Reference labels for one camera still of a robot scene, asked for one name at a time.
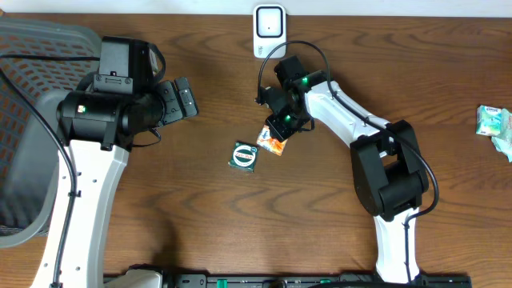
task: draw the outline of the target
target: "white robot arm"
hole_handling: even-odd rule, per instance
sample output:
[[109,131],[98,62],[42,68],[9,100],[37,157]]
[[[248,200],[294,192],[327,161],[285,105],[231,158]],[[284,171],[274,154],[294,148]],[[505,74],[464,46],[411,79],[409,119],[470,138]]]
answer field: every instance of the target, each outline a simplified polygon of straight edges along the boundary
[[[156,74],[152,53],[162,64]],[[117,61],[113,55],[125,56],[126,61]],[[32,288],[104,287],[103,251],[110,212],[128,156],[136,147],[134,136],[151,131],[160,137],[157,128],[198,113],[187,79],[160,82],[164,73],[165,59],[155,45],[104,37],[99,72],[78,85],[92,85],[93,92],[85,88],[51,91],[54,95],[49,97],[63,99],[57,108],[57,135],[77,171],[77,189],[70,192],[70,174],[59,154],[50,231]],[[70,197],[74,201],[68,205]],[[133,268],[105,287],[161,288],[164,276],[157,270]]]
[[[302,126],[314,118],[325,123],[348,145],[354,188],[361,204],[375,220],[378,275],[384,282],[414,280],[419,275],[414,257],[415,218],[408,223],[408,269],[404,224],[408,216],[418,212],[422,193],[428,189],[426,172],[417,159],[411,157],[410,151],[403,150],[400,143],[384,136],[362,119],[399,135],[418,150],[412,127],[405,121],[390,124],[374,116],[343,93],[339,84],[332,80],[331,90],[326,73],[306,72],[295,56],[281,60],[274,72],[282,90],[260,88],[256,99],[258,104],[267,104],[272,109],[272,115],[266,120],[270,135],[283,141],[295,132],[304,131]],[[381,158],[395,154],[398,155],[396,162],[388,166],[382,164]]]
[[[350,105],[364,117],[368,117],[373,123],[382,128],[386,128],[386,125],[389,123],[387,120],[378,118],[366,111],[354,100],[349,98],[335,81],[331,82],[331,86],[347,105]],[[378,130],[365,124],[335,100],[329,91],[327,82],[322,82],[311,87],[311,90],[305,94],[304,99],[306,108],[311,117],[326,124],[348,146],[361,136],[371,136],[378,132]],[[381,152],[380,156],[385,157],[386,152]],[[409,281],[404,264],[406,262],[406,256],[403,224],[407,216],[417,212],[418,208],[409,208],[397,214],[391,222],[385,221],[381,216],[374,217],[378,244],[376,270],[385,282],[408,283]],[[409,222],[409,267],[412,278],[415,278],[419,274],[419,268],[418,265],[416,265],[414,256],[415,222],[416,219],[412,219]]]

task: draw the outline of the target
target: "black cable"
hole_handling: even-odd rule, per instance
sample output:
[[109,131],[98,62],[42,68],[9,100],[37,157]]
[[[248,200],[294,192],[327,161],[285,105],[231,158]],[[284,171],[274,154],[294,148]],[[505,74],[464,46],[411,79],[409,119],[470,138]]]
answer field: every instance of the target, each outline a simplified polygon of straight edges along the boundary
[[[8,59],[8,58],[21,58],[21,59],[32,59],[32,60],[52,60],[52,61],[86,61],[93,60],[98,61],[98,57],[53,57],[53,56],[38,56],[38,55],[24,55],[24,54],[7,54],[0,55],[0,58]],[[25,107],[32,113],[32,115],[41,123],[43,129],[50,135],[51,139],[54,141],[57,149],[62,154],[64,158],[64,162],[67,165],[67,169],[70,172],[70,181],[71,181],[71,189],[69,193],[70,200],[68,201],[67,209],[66,209],[66,217],[64,218],[64,224],[62,227],[61,238],[58,243],[57,255],[55,257],[55,267],[54,267],[54,276],[53,282],[50,284],[50,287],[60,287],[59,277],[61,273],[61,264],[62,264],[62,256],[64,252],[64,246],[66,245],[67,233],[70,228],[71,215],[73,213],[74,200],[77,195],[77,174],[73,163],[71,162],[70,156],[67,154],[64,149],[64,145],[58,139],[56,133],[51,129],[50,124],[44,119],[44,117],[35,109],[35,107],[30,103],[30,101],[23,96],[22,92],[8,79],[8,77],[4,74],[3,70],[0,69],[0,78],[7,84],[9,88],[12,89],[16,93],[17,96],[23,101]]]
[[365,288],[428,288],[428,286],[418,286],[401,283],[388,282],[329,282],[310,286],[309,288],[344,288],[344,287],[365,287]]
[[381,132],[382,134],[384,134],[385,136],[387,137],[390,137],[392,139],[394,139],[396,142],[402,144],[402,146],[404,146],[405,148],[407,148],[408,150],[410,150],[410,152],[413,154],[413,156],[416,157],[417,160],[420,161],[420,163],[425,167],[425,170],[426,172],[428,173],[428,175],[430,176],[430,180],[432,181],[432,187],[434,188],[434,200],[432,201],[432,204],[430,204],[430,206],[426,209],[424,209],[423,211],[420,211],[420,212],[417,212],[416,214],[412,214],[412,215],[409,215],[406,220],[404,221],[403,225],[404,225],[404,230],[405,230],[405,233],[406,233],[406,262],[405,262],[405,265],[406,265],[406,271],[407,271],[407,277],[408,277],[408,280],[409,282],[412,282],[412,279],[411,279],[411,276],[410,276],[410,268],[409,268],[409,221],[414,219],[414,218],[417,218],[417,217],[420,217],[420,216],[423,216],[425,214],[428,214],[430,213],[435,207],[436,205],[438,204],[438,201],[439,201],[439,185],[438,185],[438,180],[436,179],[435,175],[434,175],[434,172],[432,171],[432,169],[430,168],[430,166],[428,165],[428,163],[426,162],[426,160],[420,155],[419,152],[416,151],[416,149],[407,141],[405,140],[404,138],[396,135],[395,133],[391,132],[391,131],[388,131],[386,130],[384,127],[380,127],[379,125],[373,123],[372,121],[369,120],[368,117],[364,117],[363,115],[361,115],[359,112],[357,112],[355,109],[353,109],[352,107],[350,107],[349,105],[347,105],[339,96],[338,96],[338,93],[336,93],[336,91],[334,91],[332,85],[331,85],[331,77],[330,77],[330,65],[329,65],[329,61],[327,60],[327,57],[326,55],[323,53],[322,50],[320,50],[320,48],[318,48],[315,44],[312,44],[312,43],[309,43],[309,42],[306,42],[306,41],[301,41],[301,40],[293,40],[293,41],[288,41],[288,42],[284,42],[284,43],[281,43],[279,45],[277,45],[269,54],[268,56],[266,56],[265,60],[263,61],[262,63],[262,67],[260,68],[259,70],[259,75],[258,75],[258,100],[261,99],[260,97],[260,89],[259,87],[261,86],[262,84],[262,75],[263,75],[263,69],[265,68],[265,64],[266,62],[269,60],[270,56],[275,52],[277,51],[279,48],[281,48],[282,46],[284,45],[289,45],[289,44],[304,44],[304,45],[308,45],[312,48],[314,48],[317,52],[320,53],[320,55],[322,56],[322,59],[324,61],[324,63],[326,64],[326,72],[327,72],[327,86],[329,87],[329,92],[332,94],[333,98],[336,99],[336,101],[338,101],[345,109],[347,109],[349,112],[351,112],[353,115],[355,115],[357,118],[361,119],[365,124],[367,125],[370,125],[372,126],[373,128],[377,129],[379,132]]
[[159,143],[161,140],[162,140],[162,136],[160,135],[160,133],[157,131],[156,128],[151,128],[150,129],[150,132],[156,137],[158,138],[157,141],[153,142],[153,143],[150,143],[150,144],[133,144],[132,147],[133,148],[143,148],[143,147],[148,147],[148,146],[152,146],[154,144],[157,144]]

